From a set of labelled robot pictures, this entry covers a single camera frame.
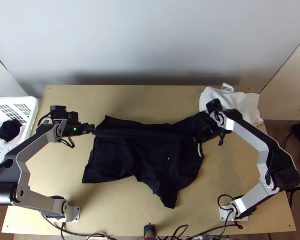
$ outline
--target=white cloth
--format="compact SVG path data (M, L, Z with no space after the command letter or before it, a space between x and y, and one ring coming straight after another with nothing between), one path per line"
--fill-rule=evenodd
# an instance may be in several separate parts
M21 126L19 135L9 142L0 139L0 163L3 162L6 153L8 153L10 150L12 150L13 148L15 148L20 144L20 139L22 137L25 127L26 127L25 125Z
M245 121L257 126L263 122L258 109L259 94L235 92L229 84L223 83L221 89L207 87L200 96L199 110L206 111L206 104L218 98L224 109L237 109Z

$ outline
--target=metal bracket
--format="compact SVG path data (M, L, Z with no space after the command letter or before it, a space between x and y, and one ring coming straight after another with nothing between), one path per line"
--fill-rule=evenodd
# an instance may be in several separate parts
M67 210L64 213L66 218L48 218L50 222L77 222L80 216L80 207L67 206Z
M233 208L233 206L231 206L231 205L225 205L225 206L222 206L222 207L223 208ZM225 221L228 214L229 214L229 211L219 208L220 220ZM236 212L232 212L230 214L230 216L228 217L228 221L232 221L232 222L233 221L248 221L248 217L236 219Z

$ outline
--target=black garment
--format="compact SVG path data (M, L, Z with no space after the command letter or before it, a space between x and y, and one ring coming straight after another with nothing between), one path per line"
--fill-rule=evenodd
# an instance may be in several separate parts
M0 128L0 138L6 142L11 141L20 133L20 127L22 125L16 119L5 121Z
M134 175L166 207L197 177L207 124L198 113L175 124L142 124L106 116L93 134L94 147L82 182L98 183Z

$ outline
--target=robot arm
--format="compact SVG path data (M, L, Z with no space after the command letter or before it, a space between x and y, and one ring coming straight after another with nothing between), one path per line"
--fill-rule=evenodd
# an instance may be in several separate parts
M79 207L69 206L63 197L47 197L30 190L26 162L49 142L61 142L65 136L87 134L94 125L81 124L78 113L67 112L64 106L51 106L50 116L53 123L41 124L33 136L6 154L0 168L0 205L37 210L50 221L78 221Z
M236 109L223 110L218 99L207 105L208 113L223 131L233 131L246 140L259 152L257 167L259 181L250 191L232 199L225 209L233 209L234 216L229 220L239 220L251 215L256 206L280 191L291 189L300 184L300 177L290 154L283 150L278 142L244 121ZM222 143L224 134L220 135ZM220 218L226 219L227 210L219 209Z

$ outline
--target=black cable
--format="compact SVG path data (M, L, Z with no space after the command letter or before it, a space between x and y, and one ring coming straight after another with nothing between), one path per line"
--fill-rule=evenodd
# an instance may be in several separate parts
M290 132L290 133L286 136L286 138L283 140L283 142L282 142L282 144L280 145L280 147L282 147L283 149L286 148L287 142L288 142L288 140L289 140L289 138L290 138L291 135L292 135L292 132Z
M11 159L7 159L4 162L0 163L0 169L8 167L8 166L12 165L12 160Z
M65 224L66 224L66 222L63 222L63 223L61 224L61 229L60 229L60 235L61 235L62 240L65 240L65 239L64 239L64 236L63 236L63 233L62 233Z
M294 193L294 191L291 191L291 192L290 192L290 199L289 199L289 205L290 205L290 208L292 207L293 193Z
M72 144L71 148L74 148L76 145L74 144L73 140L71 139L71 137L68 137L69 142Z
M41 122L42 122L42 120L44 119L44 118L48 118L49 117L49 115L50 115L50 112L48 112L46 115L44 115L43 117L41 117L40 119L39 119L39 121L38 121L38 125L37 125L37 127L41 124Z
M57 228L57 229L59 229L60 231L61 231L61 228L59 228L57 225L54 225L52 222L50 222L48 219L46 219L43 215L41 215L51 226L53 226L53 227L55 227L55 228ZM113 237L109 237L109 236L106 236L106 235L104 235L104 234L102 234L102 233L93 233L93 234L84 234L84 233L75 233L75 232L70 232L70 231L68 231L68 230L64 230L64 229L62 229L62 232L65 232L65 233L67 233L67 234L70 234L70 235L73 235L73 236L79 236L79 237L93 237L93 236L95 236L95 237L101 237L101 238L104 238L104 237L107 237L108 239L110 239L110 240L117 240L117 239L115 239L115 238L113 238Z
M224 223L224 227L223 227L223 230L222 232L219 234L219 238L221 238L221 236L224 234L224 231L226 230L226 227L227 227L227 221L228 221L228 218L230 217L230 214L233 212L233 209L231 209L231 211L229 212L229 214L227 215L227 218L226 218L226 222Z
M193 235L193 236L189 237L188 239L193 239L193 238L195 238L195 237L197 237L197 236L205 235L205 234L208 233L208 232L214 231L214 230L219 229L219 228L224 228L225 226L226 226L226 227L233 227L233 226L236 226L236 227L239 228L239 229L243 229L243 226L242 226L242 225L238 224L237 221L234 221L234 224L222 225L222 226L218 226L218 227L215 227L215 228L211 228L211 229L206 230L206 231L204 231L204 232L201 232L201 233L199 233L199 234L197 234L197 235Z
M223 210L226 210L226 211L232 210L232 208L223 208L222 206L220 206L219 201L220 201L220 198L222 198L223 196L227 196L227 197L231 198L231 200L232 200L232 196L230 196L230 195L228 195L228 194L221 194L221 195L218 197L218 199L217 199L217 203L218 203L219 208L221 208L221 209L223 209Z
M187 230L188 226L189 226L188 224L184 224L184 225L178 226L177 229L174 231L173 235L171 236L170 240L175 240L175 239L181 237L182 234ZM184 230L176 237L177 232L178 232L181 228L184 228Z
M72 141L72 139L70 137L68 137L68 139L70 140L71 144L67 142L67 140L64 139L60 139L60 142L62 142L64 145L68 146L69 148L74 148L74 142Z

